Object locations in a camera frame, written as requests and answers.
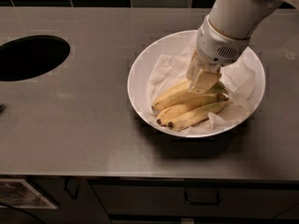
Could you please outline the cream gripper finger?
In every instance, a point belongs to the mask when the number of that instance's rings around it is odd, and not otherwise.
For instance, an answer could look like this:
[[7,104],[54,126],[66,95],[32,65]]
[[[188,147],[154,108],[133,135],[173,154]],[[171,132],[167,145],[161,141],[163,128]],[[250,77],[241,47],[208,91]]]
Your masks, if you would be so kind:
[[192,71],[188,75],[190,81],[189,92],[202,94],[210,90],[221,78],[221,73],[203,69]]
[[188,70],[186,72],[186,78],[188,80],[196,80],[198,78],[200,69],[202,67],[202,61],[195,50],[192,54]]

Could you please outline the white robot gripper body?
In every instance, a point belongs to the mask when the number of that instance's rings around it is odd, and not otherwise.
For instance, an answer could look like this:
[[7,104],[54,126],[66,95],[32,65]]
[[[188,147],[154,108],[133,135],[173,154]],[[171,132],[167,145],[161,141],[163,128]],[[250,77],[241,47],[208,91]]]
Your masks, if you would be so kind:
[[226,66],[235,63],[249,44],[249,39],[231,38],[218,32],[206,16],[197,32],[196,52],[205,65]]

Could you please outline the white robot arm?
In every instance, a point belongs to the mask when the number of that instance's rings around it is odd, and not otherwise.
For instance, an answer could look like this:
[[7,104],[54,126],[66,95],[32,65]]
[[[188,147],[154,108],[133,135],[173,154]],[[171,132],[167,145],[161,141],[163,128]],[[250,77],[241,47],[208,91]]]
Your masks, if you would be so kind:
[[238,60],[258,25],[282,3],[299,0],[216,0],[197,32],[186,78],[189,91],[204,93],[220,79],[220,69]]

